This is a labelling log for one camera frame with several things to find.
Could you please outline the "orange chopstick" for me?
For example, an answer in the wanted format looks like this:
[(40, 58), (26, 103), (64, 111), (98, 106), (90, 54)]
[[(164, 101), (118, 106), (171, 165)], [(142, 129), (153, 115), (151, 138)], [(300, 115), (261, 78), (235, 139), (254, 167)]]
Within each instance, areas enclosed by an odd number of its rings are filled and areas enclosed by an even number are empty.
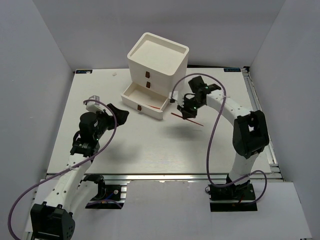
[(180, 118), (180, 119), (182, 119), (182, 120), (184, 120), (184, 121), (188, 121), (188, 122), (190, 122), (190, 123), (194, 123), (194, 124), (196, 124), (196, 125), (199, 125), (199, 126), (204, 127), (204, 125), (203, 125), (203, 124), (198, 123), (198, 122), (193, 121), (193, 120), (190, 120), (190, 119), (187, 119), (187, 118), (186, 118), (186, 119), (184, 119), (181, 115), (179, 115), (179, 114), (177, 114), (177, 113), (171, 112), (170, 114), (171, 114), (171, 115), (173, 115), (173, 116), (175, 116), (175, 117), (178, 117), (178, 118)]
[(143, 104), (143, 106), (147, 109), (152, 109), (152, 110), (157, 110), (157, 111), (160, 111), (161, 108), (158, 107), (158, 106), (153, 106), (153, 105), (149, 105), (149, 104)]

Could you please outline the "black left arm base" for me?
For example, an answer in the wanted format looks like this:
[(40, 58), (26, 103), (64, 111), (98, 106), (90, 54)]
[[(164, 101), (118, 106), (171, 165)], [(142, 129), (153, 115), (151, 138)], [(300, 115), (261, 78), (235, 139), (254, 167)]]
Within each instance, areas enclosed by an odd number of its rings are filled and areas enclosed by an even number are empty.
[(85, 206), (86, 209), (118, 209), (124, 206), (127, 185), (106, 181), (102, 175), (90, 174), (79, 183), (78, 189), (83, 184), (93, 183), (97, 194)]

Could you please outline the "white drawer box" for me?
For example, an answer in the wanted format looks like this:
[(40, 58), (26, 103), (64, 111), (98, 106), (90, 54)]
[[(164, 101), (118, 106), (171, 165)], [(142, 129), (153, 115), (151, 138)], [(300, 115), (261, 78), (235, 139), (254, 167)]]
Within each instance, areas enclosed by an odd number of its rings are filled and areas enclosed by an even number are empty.
[[(189, 48), (145, 32), (127, 54), (132, 83), (121, 94), (128, 107), (162, 120), (175, 84), (186, 75)], [(148, 109), (152, 105), (161, 110)]]

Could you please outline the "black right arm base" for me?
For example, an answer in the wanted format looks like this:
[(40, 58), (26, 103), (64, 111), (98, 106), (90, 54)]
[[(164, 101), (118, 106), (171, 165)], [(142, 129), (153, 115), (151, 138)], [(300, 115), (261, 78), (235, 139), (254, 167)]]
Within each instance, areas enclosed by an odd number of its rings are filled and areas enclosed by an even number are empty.
[(238, 190), (233, 190), (231, 186), (218, 188), (208, 185), (205, 192), (209, 195), (212, 213), (256, 212), (258, 210), (257, 203), (254, 202), (256, 200), (254, 187), (251, 183)]

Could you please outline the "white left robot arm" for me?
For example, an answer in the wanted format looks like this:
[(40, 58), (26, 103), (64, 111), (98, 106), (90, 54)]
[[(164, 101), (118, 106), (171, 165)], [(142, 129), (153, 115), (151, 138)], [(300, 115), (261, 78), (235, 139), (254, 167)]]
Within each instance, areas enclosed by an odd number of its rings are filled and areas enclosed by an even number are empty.
[(115, 131), (129, 116), (127, 110), (97, 100), (85, 102), (86, 112), (79, 118), (79, 130), (72, 140), (67, 165), (56, 176), (57, 183), (40, 204), (30, 210), (32, 237), (38, 240), (70, 240), (75, 232), (76, 215), (90, 200), (103, 200), (104, 177), (85, 175), (102, 151), (99, 140), (106, 131)]

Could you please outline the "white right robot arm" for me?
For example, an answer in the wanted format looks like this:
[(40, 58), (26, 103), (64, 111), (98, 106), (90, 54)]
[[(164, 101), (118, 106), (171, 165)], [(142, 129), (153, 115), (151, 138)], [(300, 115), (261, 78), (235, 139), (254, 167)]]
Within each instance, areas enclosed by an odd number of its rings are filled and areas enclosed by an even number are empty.
[(233, 166), (228, 173), (225, 184), (211, 183), (216, 188), (226, 188), (226, 195), (236, 200), (244, 193), (244, 187), (248, 184), (250, 176), (255, 173), (252, 170), (259, 154), (269, 144), (269, 133), (266, 118), (261, 110), (249, 110), (227, 96), (225, 86), (215, 77), (211, 79), (214, 84), (208, 85), (203, 77), (204, 73), (191, 73), (192, 78), (188, 84), (191, 89), (190, 96), (174, 98), (180, 95), (172, 90), (170, 102), (177, 102), (177, 109), (184, 120), (194, 119), (198, 109), (208, 106), (218, 112), (212, 132), (217, 129), (219, 120), (224, 117), (232, 125), (232, 145), (236, 152)]

